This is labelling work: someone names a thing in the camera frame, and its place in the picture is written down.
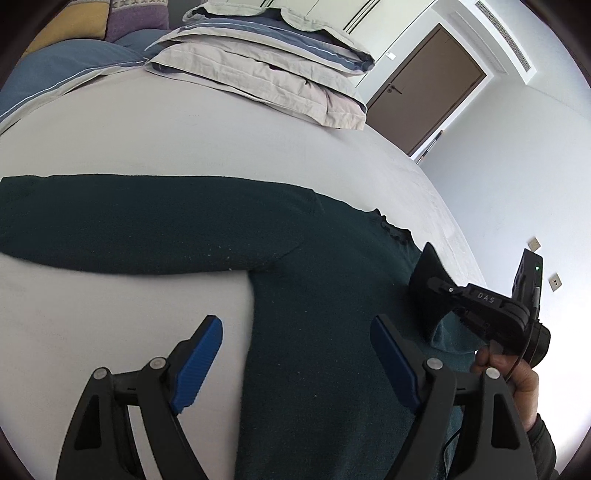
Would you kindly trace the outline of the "person's right hand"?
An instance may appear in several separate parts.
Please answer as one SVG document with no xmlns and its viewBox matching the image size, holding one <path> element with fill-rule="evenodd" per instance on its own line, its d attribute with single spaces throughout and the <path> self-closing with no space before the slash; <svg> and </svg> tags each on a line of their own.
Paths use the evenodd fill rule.
<svg viewBox="0 0 591 480">
<path fill-rule="evenodd" d="M 489 367 L 496 368 L 513 385 L 516 409 L 525 431 L 529 432 L 538 414 L 538 374 L 523 359 L 513 355 L 495 354 L 488 346 L 483 346 L 476 353 L 471 371 L 480 374 Z"/>
</svg>

